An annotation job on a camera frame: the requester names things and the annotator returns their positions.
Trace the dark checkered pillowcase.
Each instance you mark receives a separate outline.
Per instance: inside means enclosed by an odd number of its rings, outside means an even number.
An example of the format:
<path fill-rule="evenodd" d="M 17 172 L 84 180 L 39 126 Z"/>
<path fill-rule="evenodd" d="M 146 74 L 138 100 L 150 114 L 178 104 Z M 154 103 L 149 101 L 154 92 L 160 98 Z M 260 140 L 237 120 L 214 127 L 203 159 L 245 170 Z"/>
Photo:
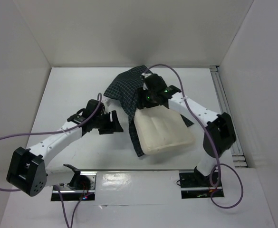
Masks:
<path fill-rule="evenodd" d="M 125 72 L 120 73 L 108 86 L 104 96 L 120 102 L 124 112 L 128 115 L 129 134 L 137 156 L 145 155 L 141 149 L 136 128 L 134 125 L 134 116 L 137 108 L 138 96 L 137 89 L 143 86 L 141 74 L 147 70 L 145 65 L 136 66 Z M 187 127 L 193 125 L 193 122 L 182 116 Z"/>

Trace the cream white pillow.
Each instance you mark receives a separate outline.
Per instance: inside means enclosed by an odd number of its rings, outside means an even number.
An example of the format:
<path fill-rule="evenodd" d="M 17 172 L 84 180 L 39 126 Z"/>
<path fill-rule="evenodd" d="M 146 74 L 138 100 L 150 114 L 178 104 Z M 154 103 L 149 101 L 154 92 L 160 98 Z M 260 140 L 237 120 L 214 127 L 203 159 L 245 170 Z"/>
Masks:
<path fill-rule="evenodd" d="M 164 106 L 137 109 L 134 125 L 141 149 L 146 155 L 172 152 L 195 142 L 182 116 Z"/>

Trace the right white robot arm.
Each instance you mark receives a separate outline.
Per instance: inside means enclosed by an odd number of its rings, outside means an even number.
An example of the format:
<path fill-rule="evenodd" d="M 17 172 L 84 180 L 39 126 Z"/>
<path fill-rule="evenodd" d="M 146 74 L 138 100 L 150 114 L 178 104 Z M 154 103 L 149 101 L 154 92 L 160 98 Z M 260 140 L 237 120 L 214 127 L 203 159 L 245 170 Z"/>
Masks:
<path fill-rule="evenodd" d="M 205 155 L 194 169 L 194 181 L 199 186 L 210 182 L 218 186 L 221 182 L 220 157 L 236 141 L 236 133 L 231 116 L 209 110 L 190 99 L 184 87 L 168 86 L 158 74 L 142 73 L 143 86 L 138 88 L 139 108 L 164 106 L 176 111 L 190 121 L 196 121 L 204 131 L 203 149 Z"/>

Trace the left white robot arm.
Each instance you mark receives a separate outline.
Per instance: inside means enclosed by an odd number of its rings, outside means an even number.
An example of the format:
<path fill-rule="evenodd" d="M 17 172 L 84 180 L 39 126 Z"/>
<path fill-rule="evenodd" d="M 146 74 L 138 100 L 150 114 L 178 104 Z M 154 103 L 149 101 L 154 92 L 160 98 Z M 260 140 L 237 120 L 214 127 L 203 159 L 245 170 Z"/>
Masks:
<path fill-rule="evenodd" d="M 97 129 L 100 135 L 122 133 L 117 112 L 106 112 L 97 100 L 88 101 L 85 108 L 71 115 L 58 133 L 29 148 L 17 148 L 11 158 L 6 180 L 14 187 L 33 197 L 45 186 L 64 184 L 71 190 L 88 191 L 91 181 L 70 164 L 63 171 L 48 171 L 50 162 L 71 143 Z"/>

